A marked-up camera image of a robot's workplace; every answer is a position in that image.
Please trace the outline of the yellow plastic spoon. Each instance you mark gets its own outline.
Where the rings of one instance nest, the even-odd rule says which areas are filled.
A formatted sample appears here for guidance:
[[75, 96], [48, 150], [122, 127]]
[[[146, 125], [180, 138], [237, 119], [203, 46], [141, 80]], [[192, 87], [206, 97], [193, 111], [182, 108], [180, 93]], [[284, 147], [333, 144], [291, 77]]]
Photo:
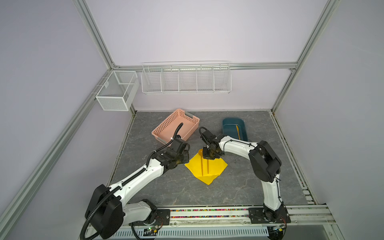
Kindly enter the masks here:
[[204, 176], [204, 159], [201, 159], [201, 176]]

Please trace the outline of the yellow paper napkin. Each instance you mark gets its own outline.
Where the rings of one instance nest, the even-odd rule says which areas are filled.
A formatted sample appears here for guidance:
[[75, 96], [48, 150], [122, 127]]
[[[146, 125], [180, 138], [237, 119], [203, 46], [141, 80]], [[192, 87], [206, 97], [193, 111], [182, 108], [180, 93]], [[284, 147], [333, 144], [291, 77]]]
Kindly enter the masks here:
[[203, 157], [203, 150], [198, 153], [185, 164], [195, 178], [210, 185], [217, 177], [219, 177], [228, 164], [222, 159], [208, 160]]

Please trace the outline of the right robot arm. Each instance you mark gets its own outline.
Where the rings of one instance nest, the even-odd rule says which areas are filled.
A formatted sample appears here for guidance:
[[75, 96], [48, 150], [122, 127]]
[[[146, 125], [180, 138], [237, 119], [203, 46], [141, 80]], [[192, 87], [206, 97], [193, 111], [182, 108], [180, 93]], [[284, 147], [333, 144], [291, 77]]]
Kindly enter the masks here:
[[250, 161], [256, 177], [261, 181], [264, 194], [264, 216], [266, 221], [288, 222], [288, 211], [281, 197], [280, 173], [282, 162], [266, 141], [246, 142], [230, 136], [214, 135], [207, 128], [199, 128], [200, 138], [206, 144], [203, 157], [219, 159], [225, 154], [235, 154]]

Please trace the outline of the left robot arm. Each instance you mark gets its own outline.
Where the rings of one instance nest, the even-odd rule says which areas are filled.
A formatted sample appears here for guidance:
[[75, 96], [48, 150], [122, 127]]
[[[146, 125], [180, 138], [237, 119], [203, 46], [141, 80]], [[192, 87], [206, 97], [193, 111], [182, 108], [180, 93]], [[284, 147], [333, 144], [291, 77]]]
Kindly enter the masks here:
[[151, 181], [189, 161], [190, 145], [178, 134], [182, 126], [178, 125], [172, 139], [154, 150], [140, 169], [115, 184], [100, 185], [94, 190], [85, 213], [81, 240], [98, 236], [108, 239], [125, 224], [155, 220], [157, 207], [152, 202], [142, 200], [131, 204], [129, 201]]

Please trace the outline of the pink plastic basket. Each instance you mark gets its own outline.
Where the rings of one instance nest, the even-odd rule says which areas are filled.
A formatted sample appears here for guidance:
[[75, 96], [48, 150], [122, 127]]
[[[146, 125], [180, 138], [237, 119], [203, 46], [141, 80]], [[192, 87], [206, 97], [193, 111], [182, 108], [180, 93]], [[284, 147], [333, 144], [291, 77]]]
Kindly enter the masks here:
[[178, 135], [186, 141], [198, 129], [200, 119], [182, 109], [176, 109], [152, 131], [152, 135], [157, 141], [166, 144], [181, 123], [183, 126], [178, 131]]

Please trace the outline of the teal plastic tray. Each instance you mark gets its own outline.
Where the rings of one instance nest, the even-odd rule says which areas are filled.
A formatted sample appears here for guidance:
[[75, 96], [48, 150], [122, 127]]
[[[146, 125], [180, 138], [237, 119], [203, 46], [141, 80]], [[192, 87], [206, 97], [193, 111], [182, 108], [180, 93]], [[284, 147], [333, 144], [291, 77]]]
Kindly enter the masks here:
[[231, 138], [238, 140], [238, 134], [236, 125], [239, 126], [240, 129], [240, 136], [242, 141], [248, 142], [248, 135], [246, 131], [245, 123], [242, 119], [239, 118], [225, 118], [222, 121], [222, 130], [224, 136], [230, 136]]

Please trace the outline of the yellow plastic knife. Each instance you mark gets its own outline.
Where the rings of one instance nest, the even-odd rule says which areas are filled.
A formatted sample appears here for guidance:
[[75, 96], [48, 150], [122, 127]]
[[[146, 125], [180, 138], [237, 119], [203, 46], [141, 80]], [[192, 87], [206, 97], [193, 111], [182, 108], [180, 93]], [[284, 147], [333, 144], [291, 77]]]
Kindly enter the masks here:
[[238, 125], [236, 125], [236, 129], [237, 129], [238, 139], [241, 140], [240, 129]]

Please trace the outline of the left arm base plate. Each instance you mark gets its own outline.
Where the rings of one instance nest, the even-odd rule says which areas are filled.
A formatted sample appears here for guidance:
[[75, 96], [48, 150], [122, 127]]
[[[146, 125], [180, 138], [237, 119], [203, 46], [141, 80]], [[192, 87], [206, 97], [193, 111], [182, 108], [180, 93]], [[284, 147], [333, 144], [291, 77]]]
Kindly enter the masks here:
[[170, 219], [170, 209], [156, 209], [144, 221], [135, 221], [134, 226], [168, 226]]

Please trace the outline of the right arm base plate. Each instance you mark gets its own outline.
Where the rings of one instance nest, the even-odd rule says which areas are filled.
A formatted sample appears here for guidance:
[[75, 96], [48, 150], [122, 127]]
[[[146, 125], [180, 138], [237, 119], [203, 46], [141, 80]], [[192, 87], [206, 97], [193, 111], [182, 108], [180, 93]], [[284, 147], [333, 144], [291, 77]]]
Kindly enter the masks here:
[[265, 207], [248, 208], [252, 224], [288, 224], [291, 218], [285, 207], [281, 206], [276, 211]]

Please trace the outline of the white mesh wall box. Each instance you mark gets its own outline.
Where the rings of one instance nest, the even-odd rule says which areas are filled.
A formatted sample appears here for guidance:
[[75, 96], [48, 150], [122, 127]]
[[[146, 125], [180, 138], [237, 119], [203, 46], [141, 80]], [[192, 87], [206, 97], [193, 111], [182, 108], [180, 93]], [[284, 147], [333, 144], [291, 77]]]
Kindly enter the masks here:
[[129, 111], [139, 86], [137, 72], [111, 71], [96, 99], [104, 111]]

